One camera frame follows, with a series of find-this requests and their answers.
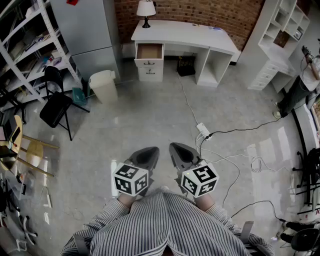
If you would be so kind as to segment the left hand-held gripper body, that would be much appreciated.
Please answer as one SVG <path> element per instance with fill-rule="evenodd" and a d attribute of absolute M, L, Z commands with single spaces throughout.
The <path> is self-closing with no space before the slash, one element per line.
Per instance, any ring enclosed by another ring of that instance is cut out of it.
<path fill-rule="evenodd" d="M 120 194 L 145 197 L 152 184 L 153 167 L 137 166 L 133 163 L 111 162 L 111 193 L 113 198 Z"/>

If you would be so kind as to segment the white drawer with wooden inside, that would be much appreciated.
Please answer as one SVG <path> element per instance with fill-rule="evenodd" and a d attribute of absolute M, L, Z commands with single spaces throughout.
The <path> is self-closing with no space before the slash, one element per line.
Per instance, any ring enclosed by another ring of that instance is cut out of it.
<path fill-rule="evenodd" d="M 160 68 L 164 64 L 164 45 L 138 43 L 135 48 L 135 64 L 138 68 Z"/>

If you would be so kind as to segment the white closed drawer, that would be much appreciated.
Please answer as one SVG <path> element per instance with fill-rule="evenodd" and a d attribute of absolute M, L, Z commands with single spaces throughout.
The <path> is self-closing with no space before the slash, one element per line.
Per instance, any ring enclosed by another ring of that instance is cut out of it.
<path fill-rule="evenodd" d="M 139 67 L 138 76 L 142 82 L 162 82 L 163 67 Z"/>

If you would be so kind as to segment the white desk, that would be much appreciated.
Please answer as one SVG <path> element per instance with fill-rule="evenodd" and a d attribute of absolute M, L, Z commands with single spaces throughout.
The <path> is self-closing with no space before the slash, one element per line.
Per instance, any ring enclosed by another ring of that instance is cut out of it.
<path fill-rule="evenodd" d="M 221 82 L 232 57 L 239 51 L 224 30 L 209 26 L 193 26 L 194 23 L 150 20 L 150 28 L 137 24 L 131 37 L 136 44 L 163 44 L 165 51 L 191 53 L 195 57 L 195 83 L 198 86 L 216 88 Z"/>

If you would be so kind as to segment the white power strip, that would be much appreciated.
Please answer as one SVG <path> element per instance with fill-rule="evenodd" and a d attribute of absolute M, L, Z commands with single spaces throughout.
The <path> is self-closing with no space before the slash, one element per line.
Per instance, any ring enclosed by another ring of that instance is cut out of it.
<path fill-rule="evenodd" d="M 199 137 L 205 139 L 206 141 L 211 140 L 212 135 L 207 129 L 207 127 L 201 122 L 196 126 L 197 130 L 199 131 Z"/>

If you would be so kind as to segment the person's striped shirt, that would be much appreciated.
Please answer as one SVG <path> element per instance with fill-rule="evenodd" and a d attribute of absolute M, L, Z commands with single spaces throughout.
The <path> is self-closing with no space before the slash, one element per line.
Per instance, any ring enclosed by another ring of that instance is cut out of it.
<path fill-rule="evenodd" d="M 92 237 L 76 231 L 61 256 L 276 256 L 263 238 L 242 230 L 216 203 L 201 210 L 195 200 L 166 186 L 136 196 L 129 213 Z"/>

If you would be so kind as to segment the cream lidded trash bin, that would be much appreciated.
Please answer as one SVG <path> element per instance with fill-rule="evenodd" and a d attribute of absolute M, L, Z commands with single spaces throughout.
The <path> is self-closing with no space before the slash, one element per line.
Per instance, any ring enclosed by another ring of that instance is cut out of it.
<path fill-rule="evenodd" d="M 111 104 L 118 100 L 115 79 L 116 74 L 111 70 L 94 73 L 89 78 L 89 87 L 102 104 Z"/>

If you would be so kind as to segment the green box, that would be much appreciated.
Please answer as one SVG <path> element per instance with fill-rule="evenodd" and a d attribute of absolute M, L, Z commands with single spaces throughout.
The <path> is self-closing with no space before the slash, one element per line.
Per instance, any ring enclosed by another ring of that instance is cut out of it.
<path fill-rule="evenodd" d="M 87 104 L 87 98 L 84 92 L 82 91 L 82 89 L 79 87 L 72 88 L 72 100 L 73 100 L 73 103 L 79 106 L 84 106 Z"/>

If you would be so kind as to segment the black folding chair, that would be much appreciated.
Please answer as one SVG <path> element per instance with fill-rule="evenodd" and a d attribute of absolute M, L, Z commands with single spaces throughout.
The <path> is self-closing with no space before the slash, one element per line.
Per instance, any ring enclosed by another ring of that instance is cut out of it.
<path fill-rule="evenodd" d="M 49 90 L 48 83 L 56 84 L 61 91 L 53 92 Z M 87 113 L 90 113 L 90 111 L 74 103 L 69 96 L 65 95 L 63 78 L 58 68 L 54 66 L 47 66 L 45 68 L 44 86 L 47 95 L 47 102 L 40 112 L 40 118 L 51 128 L 55 128 L 57 125 L 63 127 L 68 131 L 69 139 L 72 141 L 73 139 L 68 121 L 67 110 L 71 105 L 73 105 Z"/>

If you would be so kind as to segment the wooden stool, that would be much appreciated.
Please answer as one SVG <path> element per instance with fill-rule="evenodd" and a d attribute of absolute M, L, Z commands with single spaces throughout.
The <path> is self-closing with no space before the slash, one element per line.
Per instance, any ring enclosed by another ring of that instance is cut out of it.
<path fill-rule="evenodd" d="M 44 158 L 44 147 L 49 147 L 56 150 L 58 150 L 60 147 L 29 137 L 24 134 L 22 135 L 22 138 L 29 141 L 27 149 L 23 148 L 22 146 L 19 149 L 20 151 L 26 154 L 26 160 L 20 157 L 17 157 L 17 161 L 24 164 L 28 168 L 31 168 L 32 170 L 38 171 L 50 177 L 54 177 L 53 174 L 43 169 L 40 169 L 38 166 L 42 161 L 42 159 Z"/>

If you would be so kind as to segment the black tripod stand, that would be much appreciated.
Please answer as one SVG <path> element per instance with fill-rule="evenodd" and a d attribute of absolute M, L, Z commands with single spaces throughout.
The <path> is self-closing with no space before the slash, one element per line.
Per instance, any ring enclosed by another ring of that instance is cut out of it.
<path fill-rule="evenodd" d="M 301 168 L 292 168 L 292 171 L 301 171 L 302 178 L 297 188 L 306 187 L 306 190 L 299 192 L 299 194 L 306 193 L 307 200 L 311 199 L 311 191 L 314 189 L 311 186 L 320 186 L 320 148 L 313 148 L 309 151 L 308 155 L 303 157 L 301 152 L 296 153 L 301 160 Z"/>

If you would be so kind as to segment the black office chair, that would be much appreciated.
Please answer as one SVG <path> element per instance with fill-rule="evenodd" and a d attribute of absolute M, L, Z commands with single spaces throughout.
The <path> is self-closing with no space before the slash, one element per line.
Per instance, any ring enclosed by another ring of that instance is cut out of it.
<path fill-rule="evenodd" d="M 320 255 L 320 222 L 300 223 L 283 222 L 283 232 L 279 238 L 290 244 L 298 252 L 311 252 L 311 255 Z"/>

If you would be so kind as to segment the white bookcase cabinet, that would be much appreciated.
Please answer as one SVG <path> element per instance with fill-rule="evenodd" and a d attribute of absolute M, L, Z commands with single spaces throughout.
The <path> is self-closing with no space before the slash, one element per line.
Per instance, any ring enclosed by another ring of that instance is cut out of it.
<path fill-rule="evenodd" d="M 271 84 L 280 92 L 292 81 L 296 70 L 289 57 L 309 23 L 297 0 L 265 0 L 237 61 L 243 84 L 257 91 Z"/>

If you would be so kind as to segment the white shade table lamp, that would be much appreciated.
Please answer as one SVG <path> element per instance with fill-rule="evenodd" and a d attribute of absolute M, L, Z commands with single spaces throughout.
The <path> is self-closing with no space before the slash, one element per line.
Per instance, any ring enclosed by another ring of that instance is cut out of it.
<path fill-rule="evenodd" d="M 138 17 L 144 17 L 142 28 L 148 29 L 151 26 L 148 23 L 149 17 L 156 15 L 156 3 L 153 0 L 140 0 L 136 11 Z"/>

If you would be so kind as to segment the white metal shelf rack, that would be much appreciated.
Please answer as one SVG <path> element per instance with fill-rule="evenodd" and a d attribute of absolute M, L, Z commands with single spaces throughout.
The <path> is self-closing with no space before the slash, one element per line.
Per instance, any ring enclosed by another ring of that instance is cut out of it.
<path fill-rule="evenodd" d="M 21 103 L 42 101 L 47 66 L 61 71 L 66 92 L 83 87 L 51 1 L 0 0 L 0 86 Z"/>

